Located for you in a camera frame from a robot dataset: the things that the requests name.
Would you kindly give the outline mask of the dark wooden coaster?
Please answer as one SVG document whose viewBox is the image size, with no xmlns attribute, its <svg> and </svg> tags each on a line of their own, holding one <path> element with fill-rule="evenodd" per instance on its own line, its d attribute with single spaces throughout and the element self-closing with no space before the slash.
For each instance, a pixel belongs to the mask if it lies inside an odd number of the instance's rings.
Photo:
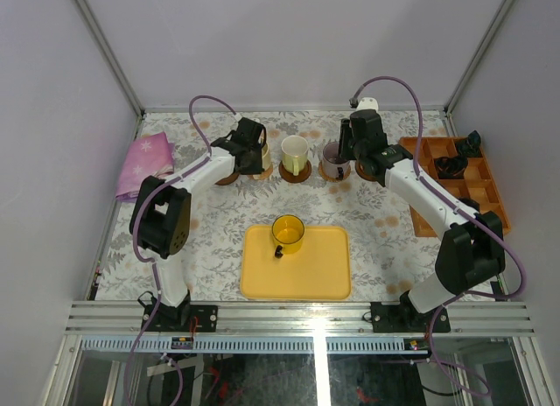
<svg viewBox="0 0 560 406">
<path fill-rule="evenodd" d="M 307 161 L 304 169 L 298 175 L 293 175 L 292 173 L 287 171 L 283 163 L 279 164 L 278 170 L 283 180 L 285 180 L 288 183 L 298 184 L 298 183 L 305 182 L 311 176 L 312 164 L 310 161 Z"/>
<path fill-rule="evenodd" d="M 379 174 L 376 164 L 363 164 L 360 161 L 356 161 L 355 170 L 357 174 L 366 181 L 378 183 L 384 181 L 384 178 Z"/>
<path fill-rule="evenodd" d="M 239 178 L 239 176 L 240 176 L 240 174 L 238 172 L 232 173 L 229 176 L 220 179 L 215 184 L 217 186 L 228 186 L 228 185 L 234 183 Z"/>
</svg>

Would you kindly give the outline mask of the cream mug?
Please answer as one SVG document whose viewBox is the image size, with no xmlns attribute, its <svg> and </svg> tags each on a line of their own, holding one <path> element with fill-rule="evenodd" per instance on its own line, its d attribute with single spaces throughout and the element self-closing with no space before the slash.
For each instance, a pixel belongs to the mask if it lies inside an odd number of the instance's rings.
<svg viewBox="0 0 560 406">
<path fill-rule="evenodd" d="M 249 175 L 261 175 L 270 168 L 270 165 L 270 149 L 266 143 L 260 151 L 252 150 L 249 153 Z"/>
</svg>

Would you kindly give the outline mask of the purple mug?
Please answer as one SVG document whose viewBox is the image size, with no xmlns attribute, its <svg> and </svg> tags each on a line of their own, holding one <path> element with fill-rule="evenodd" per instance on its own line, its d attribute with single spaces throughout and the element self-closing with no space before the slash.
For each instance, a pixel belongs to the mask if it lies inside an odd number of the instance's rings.
<svg viewBox="0 0 560 406">
<path fill-rule="evenodd" d="M 339 157 L 338 148 L 339 143 L 334 141 L 328 143 L 323 149 L 321 164 L 323 165 L 325 173 L 331 177 L 342 175 L 342 169 L 350 165 L 348 160 Z"/>
</svg>

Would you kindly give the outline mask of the woven rattan coaster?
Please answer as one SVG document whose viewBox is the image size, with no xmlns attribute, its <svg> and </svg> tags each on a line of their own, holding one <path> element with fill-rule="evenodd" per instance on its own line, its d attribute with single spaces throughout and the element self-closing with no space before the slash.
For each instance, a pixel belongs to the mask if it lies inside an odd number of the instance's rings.
<svg viewBox="0 0 560 406">
<path fill-rule="evenodd" d="M 347 168 L 343 168 L 343 169 L 342 169 L 342 175 L 338 175 L 337 177 L 331 177 L 331 176 L 328 176 L 328 175 L 325 173 L 325 170 L 324 170 L 322 164 L 319 164 L 319 165 L 318 165 L 318 173 L 320 174 L 320 176 L 321 176 L 325 181 L 328 181 L 328 182 L 341 182 L 341 181 L 344 181 L 344 180 L 346 180 L 346 179 L 350 176 L 351 171 L 352 171 L 352 169 L 351 169 L 351 166 L 349 165 Z"/>
<path fill-rule="evenodd" d="M 268 169 L 266 169 L 266 170 L 263 171 L 262 173 L 260 173 L 260 174 L 249 175 L 249 177 L 250 177 L 251 179 L 257 180 L 257 181 L 259 181 L 259 180 L 265 180 L 265 179 L 267 179 L 267 178 L 272 174 L 273 171 L 274 171 L 273 166 L 270 166 Z"/>
</svg>

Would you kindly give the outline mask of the white green-handled mug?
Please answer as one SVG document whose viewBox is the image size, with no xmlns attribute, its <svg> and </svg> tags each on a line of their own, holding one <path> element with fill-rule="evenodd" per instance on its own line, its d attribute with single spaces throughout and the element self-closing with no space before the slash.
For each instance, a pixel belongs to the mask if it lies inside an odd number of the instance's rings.
<svg viewBox="0 0 560 406">
<path fill-rule="evenodd" d="M 302 172 L 308 161 L 309 144 L 304 137 L 287 136 L 281 143 L 283 168 L 293 176 Z"/>
</svg>

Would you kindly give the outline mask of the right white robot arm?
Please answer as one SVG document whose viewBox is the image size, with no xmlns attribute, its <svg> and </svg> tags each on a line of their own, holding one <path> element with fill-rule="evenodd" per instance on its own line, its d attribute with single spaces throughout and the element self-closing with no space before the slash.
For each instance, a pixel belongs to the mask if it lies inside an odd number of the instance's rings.
<svg viewBox="0 0 560 406">
<path fill-rule="evenodd" d="M 430 321 L 430 311 L 505 269 L 500 217 L 479 213 L 453 197 L 409 151 L 390 145 L 375 99 L 360 101 L 341 121 L 339 154 L 402 197 L 440 240 L 435 271 L 402 297 L 398 317 L 405 329 L 422 329 Z"/>
</svg>

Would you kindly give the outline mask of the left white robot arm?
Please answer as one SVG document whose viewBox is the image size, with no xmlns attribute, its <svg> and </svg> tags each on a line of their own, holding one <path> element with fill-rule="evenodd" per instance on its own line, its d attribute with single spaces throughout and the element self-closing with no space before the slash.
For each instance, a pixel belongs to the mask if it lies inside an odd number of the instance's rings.
<svg viewBox="0 0 560 406">
<path fill-rule="evenodd" d="M 210 144 L 210 152 L 167 178 L 146 177 L 136 197 L 129 231 L 138 259 L 155 263 L 157 295 L 165 305 L 161 320 L 173 331 L 190 325 L 191 309 L 181 304 L 189 290 L 183 278 L 180 250 L 189 236 L 193 197 L 232 175 L 263 172 L 262 149 L 267 131 L 258 121 L 241 115 L 237 127 Z"/>
</svg>

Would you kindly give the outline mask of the yellow glass cup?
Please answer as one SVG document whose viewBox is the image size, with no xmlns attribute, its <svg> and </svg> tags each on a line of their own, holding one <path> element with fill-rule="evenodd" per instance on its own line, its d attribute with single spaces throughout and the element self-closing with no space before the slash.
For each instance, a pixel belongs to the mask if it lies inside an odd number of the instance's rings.
<svg viewBox="0 0 560 406">
<path fill-rule="evenodd" d="M 275 246 L 274 257 L 295 254 L 303 243 L 305 224 L 295 215 L 282 215 L 275 219 L 271 226 L 272 240 Z"/>
</svg>

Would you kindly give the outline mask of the black item compartment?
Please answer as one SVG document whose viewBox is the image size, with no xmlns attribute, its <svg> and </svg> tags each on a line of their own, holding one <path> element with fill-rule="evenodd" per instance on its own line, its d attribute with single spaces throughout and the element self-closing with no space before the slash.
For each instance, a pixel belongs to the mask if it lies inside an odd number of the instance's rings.
<svg viewBox="0 0 560 406">
<path fill-rule="evenodd" d="M 437 157 L 434 165 L 440 179 L 463 179 L 468 159 L 463 156 Z"/>
<path fill-rule="evenodd" d="M 459 139 L 455 143 L 459 156 L 465 158 L 481 158 L 481 136 L 477 130 L 472 131 L 467 137 Z"/>
</svg>

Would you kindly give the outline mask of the orange compartment organizer tray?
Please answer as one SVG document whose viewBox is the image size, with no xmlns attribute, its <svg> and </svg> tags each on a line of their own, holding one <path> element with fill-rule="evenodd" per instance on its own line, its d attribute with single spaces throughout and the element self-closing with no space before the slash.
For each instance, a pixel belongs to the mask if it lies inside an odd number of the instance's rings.
<svg viewBox="0 0 560 406">
<path fill-rule="evenodd" d="M 463 179 L 440 179 L 434 165 L 434 159 L 440 157 L 455 157 L 458 155 L 455 143 L 463 137 L 423 137 L 419 164 L 445 190 L 457 199 L 467 198 L 479 204 L 482 214 L 492 211 L 501 220 L 503 234 L 511 230 L 504 204 L 488 166 L 484 151 L 482 157 L 469 157 Z"/>
</svg>

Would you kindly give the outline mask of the purple snowflake cloth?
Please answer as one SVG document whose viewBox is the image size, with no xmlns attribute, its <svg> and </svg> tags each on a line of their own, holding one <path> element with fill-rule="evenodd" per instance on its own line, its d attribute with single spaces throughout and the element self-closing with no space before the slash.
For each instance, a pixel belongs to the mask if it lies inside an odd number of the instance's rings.
<svg viewBox="0 0 560 406">
<path fill-rule="evenodd" d="M 135 140 L 127 152 L 115 197 L 118 200 L 133 200 L 146 178 L 154 176 L 161 179 L 172 174 L 173 149 L 174 146 L 169 143 L 164 132 Z"/>
</svg>

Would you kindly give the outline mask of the black item top compartment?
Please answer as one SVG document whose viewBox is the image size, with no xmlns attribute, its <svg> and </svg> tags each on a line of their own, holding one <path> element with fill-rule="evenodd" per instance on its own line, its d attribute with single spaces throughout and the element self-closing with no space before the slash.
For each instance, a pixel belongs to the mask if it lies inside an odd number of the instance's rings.
<svg viewBox="0 0 560 406">
<path fill-rule="evenodd" d="M 481 136 L 477 130 L 472 131 L 467 137 L 459 139 L 455 143 L 459 156 L 465 158 L 481 158 Z"/>
</svg>

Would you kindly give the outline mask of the yellow serving tray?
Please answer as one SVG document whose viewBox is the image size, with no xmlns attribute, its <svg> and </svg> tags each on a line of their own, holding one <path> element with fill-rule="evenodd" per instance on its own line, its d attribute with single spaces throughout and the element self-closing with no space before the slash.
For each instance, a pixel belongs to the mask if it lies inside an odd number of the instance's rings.
<svg viewBox="0 0 560 406">
<path fill-rule="evenodd" d="M 271 227 L 254 225 L 244 238 L 241 294 L 259 300 L 341 301 L 352 292 L 347 231 L 335 226 L 309 226 L 303 245 L 274 256 Z"/>
</svg>

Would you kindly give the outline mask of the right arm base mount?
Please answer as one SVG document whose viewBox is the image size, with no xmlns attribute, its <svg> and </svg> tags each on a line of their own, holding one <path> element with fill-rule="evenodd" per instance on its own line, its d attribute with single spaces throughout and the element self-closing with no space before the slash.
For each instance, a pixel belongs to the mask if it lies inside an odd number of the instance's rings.
<svg viewBox="0 0 560 406">
<path fill-rule="evenodd" d="M 371 302 L 370 314 L 375 333 L 427 333 L 433 319 L 434 333 L 451 331 L 446 309 L 439 313 L 436 308 L 418 312 L 409 300 L 408 291 L 400 296 L 398 303 Z"/>
</svg>

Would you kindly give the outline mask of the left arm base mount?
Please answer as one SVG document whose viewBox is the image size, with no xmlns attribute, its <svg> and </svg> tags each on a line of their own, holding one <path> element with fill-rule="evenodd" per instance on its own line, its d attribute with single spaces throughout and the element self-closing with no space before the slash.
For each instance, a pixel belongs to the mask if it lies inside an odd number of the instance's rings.
<svg viewBox="0 0 560 406">
<path fill-rule="evenodd" d="M 163 303 L 154 319 L 147 325 L 147 332 L 215 333 L 219 307 L 214 304 L 192 304 L 190 292 L 177 307 Z"/>
</svg>

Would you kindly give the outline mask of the aluminium frame rail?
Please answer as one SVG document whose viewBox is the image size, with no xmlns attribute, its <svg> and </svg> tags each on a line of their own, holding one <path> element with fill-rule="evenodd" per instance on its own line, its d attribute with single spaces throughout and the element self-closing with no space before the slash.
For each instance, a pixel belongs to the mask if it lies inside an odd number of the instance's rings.
<svg viewBox="0 0 560 406">
<path fill-rule="evenodd" d="M 366 335 L 385 320 L 370 314 L 369 303 L 218 302 L 217 335 L 303 336 L 315 330 L 329 336 Z M 136 335 L 144 309 L 136 301 L 75 301 L 65 334 Z M 448 337 L 533 337 L 536 328 L 523 302 L 458 301 L 438 321 Z"/>
</svg>

